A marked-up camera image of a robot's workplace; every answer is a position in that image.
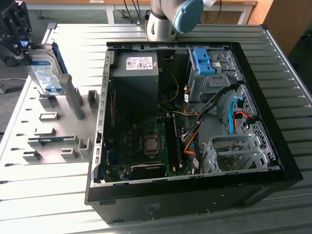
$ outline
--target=desk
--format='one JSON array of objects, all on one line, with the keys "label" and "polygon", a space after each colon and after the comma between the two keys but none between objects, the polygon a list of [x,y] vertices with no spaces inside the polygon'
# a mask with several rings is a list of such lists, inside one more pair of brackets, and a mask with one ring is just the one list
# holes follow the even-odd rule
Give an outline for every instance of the desk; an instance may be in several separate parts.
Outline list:
[{"label": "desk", "polygon": [[[25,0],[29,10],[105,10],[109,24],[115,23],[114,10],[126,10],[123,0]],[[134,10],[131,0],[126,1],[129,10]],[[222,11],[241,12],[238,24],[247,24],[257,0],[222,0]],[[150,10],[150,0],[139,0],[141,10]],[[219,1],[204,11],[219,11]]]},{"label": "desk", "polygon": [[[88,162],[24,165],[18,149],[27,143],[16,133],[33,121],[29,116],[36,116],[32,113],[38,102],[34,84],[28,79],[0,145],[1,234],[312,232],[312,97],[271,34],[260,26],[200,25],[179,39],[241,43],[304,180],[246,209],[108,226],[84,205]],[[84,94],[100,88],[106,42],[134,40],[145,40],[143,26],[59,24],[47,30],[43,43],[59,44],[74,85]]]}]

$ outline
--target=metal holder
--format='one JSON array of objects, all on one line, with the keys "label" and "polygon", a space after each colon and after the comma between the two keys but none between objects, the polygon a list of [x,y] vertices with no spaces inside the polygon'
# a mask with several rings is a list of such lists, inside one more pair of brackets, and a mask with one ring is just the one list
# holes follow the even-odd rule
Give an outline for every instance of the metal holder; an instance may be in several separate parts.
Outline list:
[{"label": "metal holder", "polygon": [[[253,134],[215,136],[204,151],[202,172],[268,168],[270,161],[261,145],[259,137]],[[225,168],[220,166],[223,162],[227,164]]]},{"label": "metal holder", "polygon": [[[234,111],[243,111],[251,116],[258,116],[258,112],[255,106],[253,105],[253,102],[247,90],[247,87],[245,85],[241,85],[236,92],[233,91],[230,95],[228,95],[228,98],[225,101],[225,105],[218,107],[219,109],[222,108],[222,111],[220,111],[221,115],[219,117],[223,121],[223,124],[221,125],[223,134],[228,134],[228,135],[230,134],[229,119],[228,119],[229,106],[234,96],[244,98],[243,108],[241,109],[237,108],[236,104],[234,104],[234,108],[233,108]],[[237,134],[251,134],[251,135],[255,135],[259,137],[259,139],[261,140],[260,148],[265,150],[265,154],[270,160],[275,160],[276,156],[266,136],[262,123],[260,121],[257,121],[255,124],[250,124],[249,126],[246,126],[245,122],[246,122],[245,116],[243,116],[243,118],[241,119],[237,119],[236,133]]]}]

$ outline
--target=aluminum work table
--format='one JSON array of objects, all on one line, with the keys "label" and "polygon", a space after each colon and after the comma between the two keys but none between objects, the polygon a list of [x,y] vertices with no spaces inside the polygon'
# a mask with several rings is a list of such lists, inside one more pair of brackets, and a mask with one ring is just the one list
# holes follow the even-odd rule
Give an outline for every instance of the aluminum work table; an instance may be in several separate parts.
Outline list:
[{"label": "aluminum work table", "polygon": [[[145,40],[144,27],[129,24],[50,24],[43,43],[59,45],[73,84],[84,95],[101,85],[106,42],[139,40]],[[88,160],[66,161],[56,145],[37,162],[22,158],[33,128],[53,125],[57,133],[94,140],[96,116],[88,112],[76,121],[59,97],[51,111],[58,110],[60,119],[38,122],[44,110],[28,78],[0,145],[0,233],[312,232],[312,98],[270,32],[260,26],[200,25],[180,40],[241,43],[304,180],[249,208],[108,226],[84,205]]]}]

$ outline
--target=blue drive bracket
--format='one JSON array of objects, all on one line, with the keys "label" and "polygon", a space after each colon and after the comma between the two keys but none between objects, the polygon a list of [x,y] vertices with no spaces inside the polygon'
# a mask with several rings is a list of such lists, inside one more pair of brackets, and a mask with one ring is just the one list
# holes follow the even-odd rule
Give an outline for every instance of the blue drive bracket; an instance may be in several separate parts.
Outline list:
[{"label": "blue drive bracket", "polygon": [[194,49],[194,60],[198,66],[198,74],[214,75],[215,69],[210,64],[210,56],[206,49]]}]

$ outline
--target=gray plastic part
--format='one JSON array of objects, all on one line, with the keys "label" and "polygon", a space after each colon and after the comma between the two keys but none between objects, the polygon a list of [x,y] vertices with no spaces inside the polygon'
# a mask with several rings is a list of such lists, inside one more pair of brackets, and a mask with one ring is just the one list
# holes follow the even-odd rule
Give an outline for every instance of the gray plastic part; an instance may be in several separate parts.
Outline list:
[{"label": "gray plastic part", "polygon": [[6,87],[4,84],[0,84],[0,94],[5,94],[6,92]]},{"label": "gray plastic part", "polygon": [[26,161],[38,161],[41,158],[41,155],[37,150],[25,151],[22,156]]},{"label": "gray plastic part", "polygon": [[78,153],[75,151],[74,148],[62,148],[60,155],[64,159],[73,159],[78,157]]},{"label": "gray plastic part", "polygon": [[41,137],[51,137],[51,136],[54,136],[55,133],[56,133],[55,129],[51,126],[48,126],[44,128],[37,128],[34,135],[41,136]]},{"label": "gray plastic part", "polygon": [[79,92],[79,89],[78,89],[78,88],[75,89],[75,93],[76,93],[78,102],[79,102],[79,104],[80,104],[80,106],[81,106],[81,105],[83,104],[83,102],[82,102],[82,97],[81,97],[81,95],[80,95],[80,92]]},{"label": "gray plastic part", "polygon": [[73,135],[72,138],[66,138],[64,139],[64,143],[66,145],[77,145],[79,142],[78,136],[77,135]]},{"label": "gray plastic part", "polygon": [[221,67],[216,67],[215,71],[216,71],[216,74],[221,74],[222,73]]},{"label": "gray plastic part", "polygon": [[218,56],[217,55],[211,55],[210,60],[211,60],[211,62],[218,62]]},{"label": "gray plastic part", "polygon": [[46,113],[40,114],[39,119],[41,121],[58,120],[59,115],[57,112],[46,112]]},{"label": "gray plastic part", "polygon": [[44,109],[47,109],[47,108],[53,108],[53,104],[51,103],[51,100],[49,97],[39,97],[38,98],[39,102],[41,103],[41,106],[44,108]]},{"label": "gray plastic part", "polygon": [[56,29],[57,28],[57,23],[49,23],[47,29]]},{"label": "gray plastic part", "polygon": [[29,140],[27,142],[31,147],[41,147],[42,143],[39,140]]},{"label": "gray plastic part", "polygon": [[83,143],[82,139],[79,139],[78,151],[83,158],[89,158],[90,157],[92,147],[93,147],[93,144],[92,144],[90,138],[88,138],[86,145]]},{"label": "gray plastic part", "polygon": [[98,92],[96,90],[89,90],[88,102],[89,102],[90,107],[98,106],[99,98],[98,98]]},{"label": "gray plastic part", "polygon": [[81,108],[81,95],[73,86],[72,77],[69,74],[62,74],[59,79],[59,84],[65,90],[66,99],[69,106],[74,111],[78,120],[84,118],[84,113]]}]

